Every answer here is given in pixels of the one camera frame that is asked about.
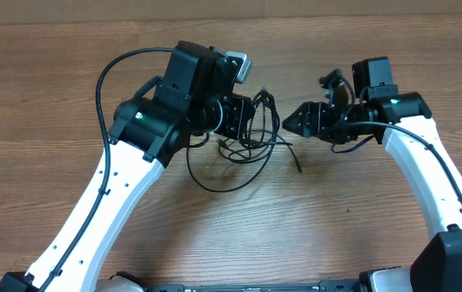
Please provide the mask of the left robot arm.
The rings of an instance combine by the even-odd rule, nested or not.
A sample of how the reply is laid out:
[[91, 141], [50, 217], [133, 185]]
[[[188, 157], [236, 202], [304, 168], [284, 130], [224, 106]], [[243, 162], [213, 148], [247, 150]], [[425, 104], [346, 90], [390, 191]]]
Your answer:
[[252, 67], [248, 55], [189, 41], [169, 50], [162, 76], [121, 103], [101, 128], [104, 152], [90, 183], [45, 252], [1, 291], [92, 291], [117, 236], [145, 192], [190, 138], [241, 139], [250, 99], [234, 93]]

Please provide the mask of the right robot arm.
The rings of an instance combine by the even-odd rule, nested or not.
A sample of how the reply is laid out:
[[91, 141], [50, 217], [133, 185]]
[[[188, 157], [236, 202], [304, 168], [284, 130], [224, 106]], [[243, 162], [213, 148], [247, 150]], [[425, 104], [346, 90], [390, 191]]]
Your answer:
[[462, 176], [439, 137], [432, 112], [417, 92], [401, 93], [388, 58], [320, 78], [325, 102], [305, 102], [283, 128], [333, 148], [375, 139], [394, 159], [419, 204], [430, 238], [408, 267], [378, 268], [356, 280], [321, 281], [321, 291], [462, 291]]

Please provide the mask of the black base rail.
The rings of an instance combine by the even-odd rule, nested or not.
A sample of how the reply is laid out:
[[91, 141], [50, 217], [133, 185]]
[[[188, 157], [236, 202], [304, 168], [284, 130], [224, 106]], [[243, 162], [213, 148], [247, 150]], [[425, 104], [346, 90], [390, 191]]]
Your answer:
[[184, 286], [181, 284], [163, 284], [149, 286], [146, 292], [364, 292], [368, 289], [359, 281], [322, 280], [305, 284], [251, 284], [251, 285], [214, 285]]

